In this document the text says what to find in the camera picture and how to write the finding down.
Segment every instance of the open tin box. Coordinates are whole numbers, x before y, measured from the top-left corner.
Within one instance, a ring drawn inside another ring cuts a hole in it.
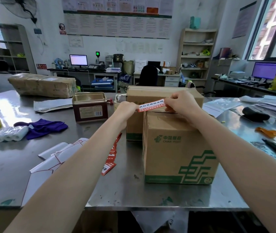
[[[78,92],[72,97],[77,123],[105,120],[108,118],[107,98],[103,92]]]

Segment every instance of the white printer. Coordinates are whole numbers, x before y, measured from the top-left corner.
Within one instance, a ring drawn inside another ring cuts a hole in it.
[[[230,73],[229,78],[232,79],[244,79],[246,76],[246,73],[243,71],[233,71]]]

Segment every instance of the long taped cardboard package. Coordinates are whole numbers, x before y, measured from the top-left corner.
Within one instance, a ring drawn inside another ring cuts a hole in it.
[[[129,86],[126,100],[138,105],[157,101],[171,96],[176,91],[188,90],[200,107],[203,106],[204,97],[195,88],[172,87],[143,87]],[[126,139],[129,141],[142,141],[143,113],[135,113],[127,121]]]
[[[8,78],[20,95],[70,98],[77,92],[75,78],[21,73]]]
[[[177,113],[144,112],[145,182],[211,184],[218,160],[202,134]]]

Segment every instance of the hand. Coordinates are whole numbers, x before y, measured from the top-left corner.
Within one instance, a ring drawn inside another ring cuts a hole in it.
[[[120,130],[125,129],[126,121],[139,109],[139,105],[134,102],[123,101],[117,107],[111,118],[120,122]]]
[[[199,114],[202,111],[193,95],[187,90],[173,93],[170,98],[165,98],[164,102],[166,104],[165,111],[177,112],[190,121],[194,115]]]

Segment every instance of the wall-mounted fan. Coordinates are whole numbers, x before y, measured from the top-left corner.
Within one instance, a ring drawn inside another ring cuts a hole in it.
[[[24,19],[31,19],[36,24],[38,19],[34,17],[37,12],[35,0],[0,0],[0,3],[14,15]]]

